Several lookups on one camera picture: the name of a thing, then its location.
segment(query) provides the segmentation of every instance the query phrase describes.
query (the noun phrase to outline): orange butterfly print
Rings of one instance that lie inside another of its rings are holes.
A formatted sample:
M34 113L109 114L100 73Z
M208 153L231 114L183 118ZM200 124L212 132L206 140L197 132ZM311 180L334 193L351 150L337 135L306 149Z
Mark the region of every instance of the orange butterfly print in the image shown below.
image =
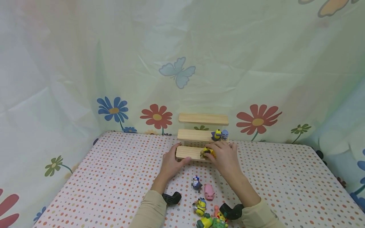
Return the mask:
M298 0L299 4L308 4L314 0ZM332 16L337 11L341 10L350 0L327 0L319 9L318 16L323 18L325 16ZM351 3L354 4L359 0L351 0Z

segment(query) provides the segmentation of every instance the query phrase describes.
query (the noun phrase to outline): wooden step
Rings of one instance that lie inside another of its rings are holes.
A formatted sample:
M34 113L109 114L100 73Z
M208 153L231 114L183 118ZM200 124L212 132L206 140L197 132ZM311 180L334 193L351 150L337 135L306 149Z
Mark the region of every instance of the wooden step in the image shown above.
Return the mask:
M208 158L200 157L200 151L202 149L200 147L178 146L176 149L176 157L179 159L191 157L193 161L211 162Z
M211 131L200 131L200 130L190 130L190 129L179 129L177 132L177 139L180 141L188 142L203 142L212 143L212 133Z
M179 122L193 124L207 124L228 126L227 115L201 114L201 113L180 113Z

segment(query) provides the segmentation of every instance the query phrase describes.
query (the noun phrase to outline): blue butterfly print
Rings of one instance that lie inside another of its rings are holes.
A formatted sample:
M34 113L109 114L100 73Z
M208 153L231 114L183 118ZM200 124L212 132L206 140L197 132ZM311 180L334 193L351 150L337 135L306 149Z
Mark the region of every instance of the blue butterfly print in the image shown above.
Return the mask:
M183 89L188 84L189 77L195 74L195 66L190 66L184 70L185 60L185 57L178 58L174 65L168 63L158 70L164 76L172 76L171 78L174 78L179 89Z

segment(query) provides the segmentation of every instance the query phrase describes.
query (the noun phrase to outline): pink pig toy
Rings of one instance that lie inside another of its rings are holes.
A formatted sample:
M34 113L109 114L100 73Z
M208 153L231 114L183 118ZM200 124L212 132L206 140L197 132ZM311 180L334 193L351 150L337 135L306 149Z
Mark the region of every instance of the pink pig toy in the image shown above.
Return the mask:
M206 184L204 186L204 196L208 201L212 201L214 199L213 186L210 184Z

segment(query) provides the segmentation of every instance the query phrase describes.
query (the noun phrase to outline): flower stem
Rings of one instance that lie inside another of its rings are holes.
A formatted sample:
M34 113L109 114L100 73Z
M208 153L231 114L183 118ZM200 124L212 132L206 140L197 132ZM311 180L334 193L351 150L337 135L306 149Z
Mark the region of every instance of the flower stem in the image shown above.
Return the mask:
M68 167L68 166L66 166L66 165L64 165L64 164L61 164L60 166L63 166L63 167L65 167L65 168L67 168L67 169L71 172L71 174L73 174L73 172L72 172L72 170L70 169L70 167Z
M124 131L124 128L122 126L122 121L120 120L120 118L119 118L119 123L120 123L120 127L122 128L122 131Z
M295 143L296 140L298 140L298 138L301 136L301 133L299 133L299 136L292 142L292 144Z
M357 189L354 193L355 195L360 194L365 189L365 185L361 186L361 188Z
M258 134L258 131L256 131L256 134L251 141L253 141L256 138L257 134Z

